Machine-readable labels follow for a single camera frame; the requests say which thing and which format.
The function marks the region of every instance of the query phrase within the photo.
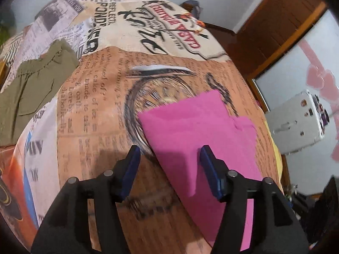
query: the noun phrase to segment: wooden door frame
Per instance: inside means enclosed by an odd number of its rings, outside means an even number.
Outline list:
[[[320,17],[326,11],[327,6],[324,2],[321,2],[314,12],[305,20],[304,23],[286,40],[282,46],[277,49],[267,60],[262,63],[254,72],[250,73],[247,77],[247,84],[249,85],[252,93],[258,100],[262,110],[264,113],[269,111],[269,108],[261,95],[256,83],[255,79],[263,74],[266,70],[268,70],[274,63],[276,63],[282,56],[284,56],[312,27],[313,25],[320,19]],[[289,178],[289,170],[286,163],[285,155],[282,155],[282,176],[281,176],[281,185],[284,187],[290,185]]]

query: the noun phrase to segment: pink garment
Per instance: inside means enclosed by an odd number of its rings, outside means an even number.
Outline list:
[[[218,91],[139,114],[145,136],[171,185],[210,245],[216,239],[225,203],[212,195],[199,163],[209,145],[217,159],[244,177],[262,180],[255,163],[256,130],[246,117],[230,117]],[[253,200],[247,202],[241,250],[250,246]]]

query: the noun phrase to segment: white device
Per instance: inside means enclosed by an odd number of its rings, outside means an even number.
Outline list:
[[[308,90],[267,112],[265,116],[281,154],[300,151],[322,140],[329,122],[319,98]]]

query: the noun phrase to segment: orange printed fabric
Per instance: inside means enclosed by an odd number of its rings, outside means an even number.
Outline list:
[[[142,65],[165,65],[151,71]],[[231,115],[257,128],[256,163],[263,176],[279,178],[265,117],[231,61],[197,61],[106,47],[82,57],[57,101],[59,182],[90,179],[126,156],[132,144],[143,155],[129,197],[118,204],[124,235],[135,253],[210,253],[144,137],[137,114],[216,89]],[[99,249],[94,207],[89,204],[92,244]]]

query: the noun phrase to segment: bedsheet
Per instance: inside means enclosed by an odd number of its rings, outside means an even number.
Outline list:
[[[210,253],[210,245],[147,144],[137,114],[218,90],[231,115],[247,116],[255,124],[256,163],[263,176],[279,184],[265,117],[246,82],[204,24],[173,2],[65,1],[82,8],[67,29],[88,20],[92,27],[73,45],[79,67],[31,119],[13,156],[2,165],[1,189],[12,200],[11,205],[1,203],[5,220],[30,249],[45,213],[69,177],[96,177],[136,144],[142,150],[141,163],[130,196],[118,204],[131,253]],[[74,43],[74,37],[68,40]],[[166,67],[149,72],[142,65]],[[100,249],[92,202],[89,228],[93,248]]]

